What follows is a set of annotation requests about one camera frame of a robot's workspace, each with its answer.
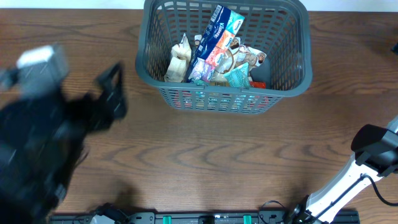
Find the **beige cookie bag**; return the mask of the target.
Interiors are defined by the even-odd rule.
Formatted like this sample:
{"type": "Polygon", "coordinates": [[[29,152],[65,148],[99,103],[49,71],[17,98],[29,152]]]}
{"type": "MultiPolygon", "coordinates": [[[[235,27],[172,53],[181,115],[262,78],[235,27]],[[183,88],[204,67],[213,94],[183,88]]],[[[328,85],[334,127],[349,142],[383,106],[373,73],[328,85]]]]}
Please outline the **beige cookie bag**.
{"type": "Polygon", "coordinates": [[[224,53],[224,58],[217,67],[206,63],[202,58],[197,58],[188,81],[197,85],[207,85],[210,82],[227,82],[224,74],[234,68],[240,42],[241,39],[239,37],[235,37],[232,40],[228,50],[224,53]]]}
{"type": "Polygon", "coordinates": [[[186,33],[183,34],[180,43],[172,47],[171,56],[171,61],[164,75],[164,80],[165,82],[181,83],[185,78],[192,56],[192,50],[186,33]]]}

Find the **white paper label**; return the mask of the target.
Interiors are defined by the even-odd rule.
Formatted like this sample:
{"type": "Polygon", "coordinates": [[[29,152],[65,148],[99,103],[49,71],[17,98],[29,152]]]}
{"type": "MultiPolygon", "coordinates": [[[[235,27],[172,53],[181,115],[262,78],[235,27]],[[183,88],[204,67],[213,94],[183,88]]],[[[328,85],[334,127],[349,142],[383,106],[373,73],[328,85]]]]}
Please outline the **white paper label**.
{"type": "Polygon", "coordinates": [[[232,69],[232,71],[225,73],[224,77],[231,87],[248,89],[251,87],[248,75],[249,64],[246,62],[232,69]]]}

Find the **Kleenex tissue multipack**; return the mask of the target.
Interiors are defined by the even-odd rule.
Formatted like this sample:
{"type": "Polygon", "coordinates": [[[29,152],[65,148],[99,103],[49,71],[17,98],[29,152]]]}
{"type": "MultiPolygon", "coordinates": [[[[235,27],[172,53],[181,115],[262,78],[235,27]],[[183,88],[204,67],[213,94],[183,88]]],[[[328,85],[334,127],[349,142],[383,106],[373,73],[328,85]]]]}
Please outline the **Kleenex tissue multipack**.
{"type": "Polygon", "coordinates": [[[216,6],[193,54],[185,75],[186,82],[204,85],[211,81],[244,20],[245,17],[239,13],[222,5],[216,6]]]}

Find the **cookie bag with clear window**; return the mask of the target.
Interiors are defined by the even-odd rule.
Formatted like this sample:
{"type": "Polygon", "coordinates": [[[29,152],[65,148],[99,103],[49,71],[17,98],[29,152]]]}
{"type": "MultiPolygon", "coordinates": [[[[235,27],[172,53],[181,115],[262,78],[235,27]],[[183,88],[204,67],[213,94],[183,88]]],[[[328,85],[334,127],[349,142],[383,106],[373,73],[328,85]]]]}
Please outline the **cookie bag with clear window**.
{"type": "Polygon", "coordinates": [[[267,55],[261,50],[246,45],[240,45],[236,54],[235,67],[248,63],[248,69],[252,70],[253,68],[260,67],[266,57],[267,55]]]}

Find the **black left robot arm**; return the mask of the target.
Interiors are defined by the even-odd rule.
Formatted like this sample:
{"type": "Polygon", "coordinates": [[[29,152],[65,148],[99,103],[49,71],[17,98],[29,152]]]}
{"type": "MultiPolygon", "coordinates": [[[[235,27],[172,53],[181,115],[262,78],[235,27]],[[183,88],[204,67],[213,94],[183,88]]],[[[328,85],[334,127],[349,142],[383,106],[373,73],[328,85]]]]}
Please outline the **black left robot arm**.
{"type": "Polygon", "coordinates": [[[1,109],[1,223],[43,223],[65,198],[89,134],[127,113],[121,62],[99,75],[98,98],[67,100],[61,81],[1,109]]]}

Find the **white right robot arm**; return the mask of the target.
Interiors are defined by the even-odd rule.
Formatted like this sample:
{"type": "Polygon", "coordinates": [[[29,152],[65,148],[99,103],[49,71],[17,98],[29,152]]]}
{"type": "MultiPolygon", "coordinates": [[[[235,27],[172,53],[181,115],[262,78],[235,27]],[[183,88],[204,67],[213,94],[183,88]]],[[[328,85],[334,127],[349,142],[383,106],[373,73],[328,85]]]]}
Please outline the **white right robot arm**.
{"type": "Polygon", "coordinates": [[[376,182],[397,174],[397,118],[383,128],[367,124],[351,143],[352,155],[343,168],[320,190],[304,198],[288,216],[291,223],[332,223],[357,194],[372,186],[378,199],[396,207],[380,194],[376,182]]]}

